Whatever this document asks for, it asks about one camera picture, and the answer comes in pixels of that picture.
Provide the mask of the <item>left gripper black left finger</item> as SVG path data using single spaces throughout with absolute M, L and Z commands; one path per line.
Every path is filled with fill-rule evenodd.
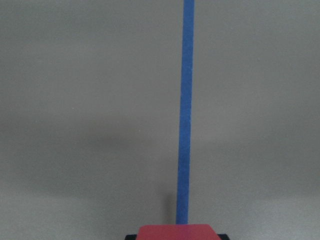
M 137 235 L 136 234 L 128 234 L 125 236 L 124 240 L 136 240 Z

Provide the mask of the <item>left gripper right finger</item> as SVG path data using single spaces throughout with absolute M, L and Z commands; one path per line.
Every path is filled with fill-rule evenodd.
M 218 236 L 221 240 L 229 240 L 229 236 L 225 233 L 218 234 Z

